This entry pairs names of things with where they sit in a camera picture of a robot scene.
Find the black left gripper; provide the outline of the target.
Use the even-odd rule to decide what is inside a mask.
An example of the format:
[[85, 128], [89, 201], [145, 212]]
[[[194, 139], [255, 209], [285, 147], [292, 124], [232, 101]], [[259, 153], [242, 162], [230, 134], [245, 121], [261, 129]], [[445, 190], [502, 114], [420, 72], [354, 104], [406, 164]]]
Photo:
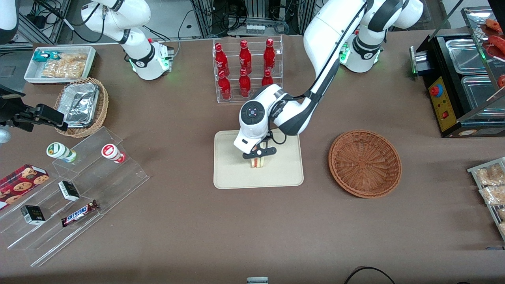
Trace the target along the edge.
[[251, 160], [251, 168], [255, 168], [255, 159], [261, 158], [261, 166], [264, 166], [266, 156], [272, 156], [277, 153], [275, 147], [262, 148], [258, 144], [250, 153], [243, 153], [242, 158]]

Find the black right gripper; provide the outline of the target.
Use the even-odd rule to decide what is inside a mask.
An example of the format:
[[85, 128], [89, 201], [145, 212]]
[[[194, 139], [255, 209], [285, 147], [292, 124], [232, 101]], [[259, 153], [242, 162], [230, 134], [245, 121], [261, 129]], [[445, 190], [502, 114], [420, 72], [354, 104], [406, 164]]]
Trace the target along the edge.
[[49, 125], [58, 131], [66, 132], [68, 124], [64, 121], [63, 113], [44, 104], [35, 107], [25, 106], [25, 110], [14, 115], [14, 127], [26, 132], [33, 131], [33, 125]]

